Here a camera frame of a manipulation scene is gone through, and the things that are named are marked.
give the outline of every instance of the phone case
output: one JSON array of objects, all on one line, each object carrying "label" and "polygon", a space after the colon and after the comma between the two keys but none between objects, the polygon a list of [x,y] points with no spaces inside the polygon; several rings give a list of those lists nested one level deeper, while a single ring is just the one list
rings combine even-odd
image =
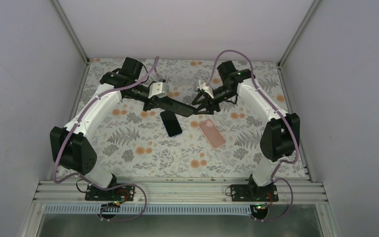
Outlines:
[{"label": "phone case", "polygon": [[207,138],[213,149],[217,149],[226,143],[226,140],[223,137],[222,133],[217,129],[216,125],[214,125],[211,119],[200,122],[198,124],[198,127],[201,129],[201,132]]}]

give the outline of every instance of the floral tablecloth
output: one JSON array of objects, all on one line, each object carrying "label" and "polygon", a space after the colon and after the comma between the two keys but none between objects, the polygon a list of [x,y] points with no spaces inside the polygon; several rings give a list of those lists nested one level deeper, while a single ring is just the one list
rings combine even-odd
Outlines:
[{"label": "floral tablecloth", "polygon": [[[120,68],[123,61],[111,58],[91,60],[78,112],[95,93],[102,75]],[[153,64],[152,59],[140,61],[147,68]],[[196,95],[198,80],[207,81],[213,63],[160,60],[157,69],[169,84],[169,97],[190,104]],[[249,67],[245,61],[233,63],[239,70]],[[286,109],[277,65],[273,62],[254,62],[253,65],[262,88],[279,106]],[[156,80],[154,74],[145,84],[148,85],[152,80]],[[221,80],[216,71],[212,87],[220,85]],[[143,112],[142,108],[142,102],[121,100],[108,113],[90,141],[98,161],[116,176],[247,178],[264,158],[259,142],[265,124],[243,98],[238,98],[237,105],[222,103],[222,111],[214,115],[177,116],[183,133],[174,138],[168,137],[160,119],[162,109]],[[206,119],[216,124],[227,141],[217,150],[212,149],[197,127],[199,122]],[[59,175],[69,172],[61,168]],[[304,177],[301,159],[294,165],[282,165],[276,176]]]}]

